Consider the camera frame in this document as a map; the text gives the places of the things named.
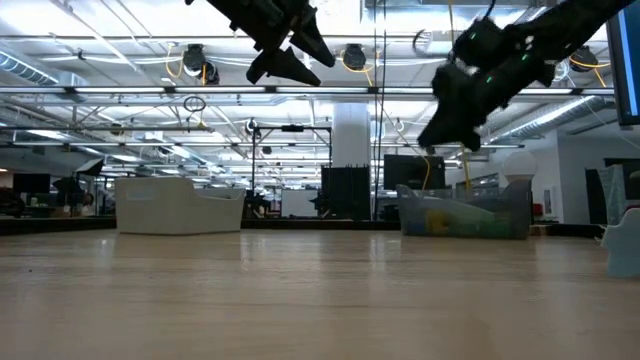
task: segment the table surface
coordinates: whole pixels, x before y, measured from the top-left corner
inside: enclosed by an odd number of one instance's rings
[[[6,359],[633,359],[590,240],[113,231],[0,238]]]

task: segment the computer monitor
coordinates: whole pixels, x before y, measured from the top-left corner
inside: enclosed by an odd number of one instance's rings
[[[427,156],[431,166],[425,189],[445,189],[445,163],[440,156]],[[414,190],[422,190],[427,177],[427,164],[422,156],[385,155],[384,188],[395,190],[398,185],[406,185]]]
[[[627,6],[607,23],[616,88],[618,123],[640,124],[640,2]]]
[[[49,174],[13,174],[13,192],[48,194],[51,188]]]

